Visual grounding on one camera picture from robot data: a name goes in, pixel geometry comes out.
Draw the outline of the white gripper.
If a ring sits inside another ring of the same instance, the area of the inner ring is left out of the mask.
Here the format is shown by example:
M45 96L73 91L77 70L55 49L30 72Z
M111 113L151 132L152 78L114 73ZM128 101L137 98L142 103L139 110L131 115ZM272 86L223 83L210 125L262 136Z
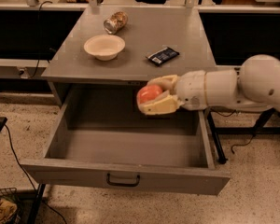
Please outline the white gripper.
M148 86L158 85L165 92L152 101L143 104L137 103L139 110L150 116L174 113L180 106L187 110L206 109L205 75L206 72L201 70L188 72L181 77L168 75L151 79L147 83ZM177 96L168 92L174 89Z

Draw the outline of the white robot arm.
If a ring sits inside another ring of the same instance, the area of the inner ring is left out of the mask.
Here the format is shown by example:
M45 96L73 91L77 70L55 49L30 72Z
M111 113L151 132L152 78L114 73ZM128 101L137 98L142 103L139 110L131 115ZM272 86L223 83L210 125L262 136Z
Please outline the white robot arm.
M205 110L224 107L236 111L280 112L280 61L269 55L247 59L239 70L204 70L183 76L151 79L136 96L146 115L164 115L183 107Z

